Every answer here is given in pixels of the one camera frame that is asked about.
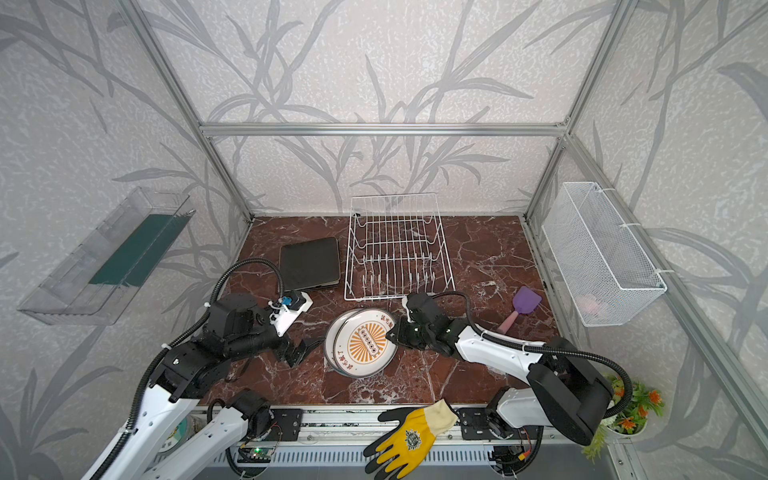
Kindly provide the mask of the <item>white round plate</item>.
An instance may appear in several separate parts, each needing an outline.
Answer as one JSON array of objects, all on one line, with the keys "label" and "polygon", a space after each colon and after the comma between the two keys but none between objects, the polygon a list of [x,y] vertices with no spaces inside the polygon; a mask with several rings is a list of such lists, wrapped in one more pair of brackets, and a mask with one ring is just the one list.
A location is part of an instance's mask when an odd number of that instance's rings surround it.
[{"label": "white round plate", "polygon": [[336,361],[335,350],[334,350],[335,341],[338,336],[339,330],[345,325],[347,320],[351,317],[354,317],[359,312],[360,312],[360,309],[349,310],[341,314],[335,320],[333,320],[328,327],[328,331],[326,333],[325,340],[324,340],[324,358],[325,358],[327,369],[333,370],[345,377],[348,377],[348,374]]},{"label": "white round plate", "polygon": [[394,359],[397,346],[386,338],[395,325],[389,312],[378,308],[360,309],[339,330],[335,357],[350,378],[366,378],[383,370]]}]

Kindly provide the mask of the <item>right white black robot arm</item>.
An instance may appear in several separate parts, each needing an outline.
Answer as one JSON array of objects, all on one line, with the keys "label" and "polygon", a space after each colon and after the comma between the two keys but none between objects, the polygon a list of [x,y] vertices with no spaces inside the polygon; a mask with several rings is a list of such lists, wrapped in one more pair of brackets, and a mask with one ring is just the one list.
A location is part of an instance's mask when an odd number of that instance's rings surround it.
[{"label": "right white black robot arm", "polygon": [[405,314],[387,338],[399,347],[481,364],[524,382],[522,390],[501,389],[486,406],[496,436],[506,438],[524,427],[551,427],[588,446],[603,420],[629,408],[633,383],[615,361],[578,350],[558,336],[534,342],[493,332],[474,321],[469,296],[458,296],[465,306],[462,317],[449,316],[437,295],[407,295],[402,300]]}]

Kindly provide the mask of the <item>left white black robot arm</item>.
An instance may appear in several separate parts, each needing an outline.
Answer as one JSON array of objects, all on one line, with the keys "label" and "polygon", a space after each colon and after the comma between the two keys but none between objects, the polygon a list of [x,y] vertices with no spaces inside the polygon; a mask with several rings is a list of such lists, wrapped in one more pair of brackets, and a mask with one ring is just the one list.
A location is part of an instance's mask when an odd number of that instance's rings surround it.
[{"label": "left white black robot arm", "polygon": [[277,280],[275,302],[260,307],[249,294],[222,293],[238,269],[271,261],[252,257],[229,267],[216,282],[204,314],[151,360],[134,393],[128,418],[86,473],[88,479],[137,479],[143,475],[163,439],[218,382],[232,363],[270,351],[294,367],[319,346],[317,339],[291,341],[288,329],[313,302],[302,291]]}]

